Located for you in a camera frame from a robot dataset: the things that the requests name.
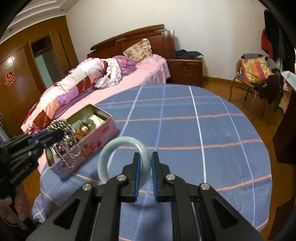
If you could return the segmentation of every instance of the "chair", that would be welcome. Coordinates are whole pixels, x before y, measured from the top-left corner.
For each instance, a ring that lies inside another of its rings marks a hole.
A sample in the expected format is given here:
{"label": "chair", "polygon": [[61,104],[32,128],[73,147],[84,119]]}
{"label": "chair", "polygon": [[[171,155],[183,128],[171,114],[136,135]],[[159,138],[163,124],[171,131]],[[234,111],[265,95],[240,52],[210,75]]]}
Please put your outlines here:
{"label": "chair", "polygon": [[[245,58],[258,58],[259,56],[262,56],[262,55],[259,55],[259,54],[244,54],[243,55]],[[278,68],[278,66],[276,65],[276,63],[271,59],[271,58],[268,58],[267,59],[267,63],[268,63],[268,66],[270,69],[274,69],[274,68]],[[248,116],[248,118],[251,117],[252,115],[252,111],[253,111],[253,108],[254,108],[254,104],[255,104],[255,100],[256,100],[256,97],[257,95],[259,95],[258,91],[255,90],[255,87],[252,85],[252,84],[249,84],[245,81],[245,78],[243,76],[243,74],[241,73],[241,64],[240,64],[240,60],[238,60],[237,64],[236,64],[236,67],[235,67],[235,72],[236,72],[236,75],[232,81],[232,85],[230,87],[230,95],[229,95],[229,102],[231,100],[231,94],[232,94],[232,87],[234,85],[234,82],[235,80],[239,80],[241,83],[245,84],[246,87],[248,88],[247,89],[247,94],[246,96],[244,97],[244,102],[247,101],[247,98],[248,98],[248,94],[251,93],[251,96],[254,95],[253,97],[253,103],[252,103],[252,107],[251,107],[251,111],[250,111],[250,114]],[[281,79],[281,75],[280,75],[280,72],[276,72],[275,73],[276,75],[279,76],[279,78]],[[278,101],[275,102],[275,108],[274,108],[274,111],[276,111],[276,108],[278,106],[280,99]],[[264,99],[264,102],[263,102],[263,110],[262,110],[262,117],[264,117],[264,111],[265,111],[265,103],[266,103],[266,98]]]}

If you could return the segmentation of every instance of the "purple pillow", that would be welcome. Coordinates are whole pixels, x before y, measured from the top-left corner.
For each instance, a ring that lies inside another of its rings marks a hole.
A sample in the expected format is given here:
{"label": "purple pillow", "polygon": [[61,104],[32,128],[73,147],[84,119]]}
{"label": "purple pillow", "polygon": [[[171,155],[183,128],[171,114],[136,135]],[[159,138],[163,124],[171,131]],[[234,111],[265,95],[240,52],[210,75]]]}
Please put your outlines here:
{"label": "purple pillow", "polygon": [[124,55],[116,55],[113,58],[117,60],[122,77],[127,76],[136,70],[136,63],[130,57]]}

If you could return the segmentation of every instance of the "pink bed sheet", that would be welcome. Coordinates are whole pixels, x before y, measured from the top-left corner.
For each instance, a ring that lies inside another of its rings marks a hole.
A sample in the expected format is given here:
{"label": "pink bed sheet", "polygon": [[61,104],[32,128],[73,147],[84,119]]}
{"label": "pink bed sheet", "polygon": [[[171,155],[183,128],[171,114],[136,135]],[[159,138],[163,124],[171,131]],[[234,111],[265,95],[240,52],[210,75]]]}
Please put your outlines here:
{"label": "pink bed sheet", "polygon": [[[170,77],[166,59],[157,54],[153,54],[151,58],[142,60],[136,64],[136,71],[122,78],[120,83],[102,90],[95,90],[61,115],[61,118],[67,119],[75,112],[79,111],[88,104],[96,104],[112,95],[136,87],[143,83],[165,83],[165,80]],[[43,154],[38,159],[38,171],[41,174],[46,164],[46,157]]]}

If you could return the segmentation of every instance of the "floral pillow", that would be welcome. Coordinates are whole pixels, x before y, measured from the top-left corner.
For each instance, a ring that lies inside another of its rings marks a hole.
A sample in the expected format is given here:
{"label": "floral pillow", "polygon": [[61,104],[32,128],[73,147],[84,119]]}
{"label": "floral pillow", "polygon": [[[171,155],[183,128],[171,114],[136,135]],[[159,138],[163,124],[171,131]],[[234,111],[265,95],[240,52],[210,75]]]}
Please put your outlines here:
{"label": "floral pillow", "polygon": [[123,54],[133,59],[136,63],[145,58],[152,57],[151,45],[148,39],[142,39],[133,46],[123,51]]}
{"label": "floral pillow", "polygon": [[273,75],[268,67],[265,57],[240,59],[242,74],[249,84],[265,82],[267,77]]}

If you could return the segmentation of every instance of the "ceiling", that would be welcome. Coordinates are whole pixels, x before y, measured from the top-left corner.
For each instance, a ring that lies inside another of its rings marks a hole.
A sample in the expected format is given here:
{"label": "ceiling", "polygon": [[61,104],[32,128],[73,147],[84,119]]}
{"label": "ceiling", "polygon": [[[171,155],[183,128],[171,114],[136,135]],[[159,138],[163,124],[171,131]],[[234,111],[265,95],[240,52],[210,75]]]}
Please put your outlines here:
{"label": "ceiling", "polygon": [[0,44],[17,32],[38,22],[65,15],[78,0],[32,0],[4,32]]}

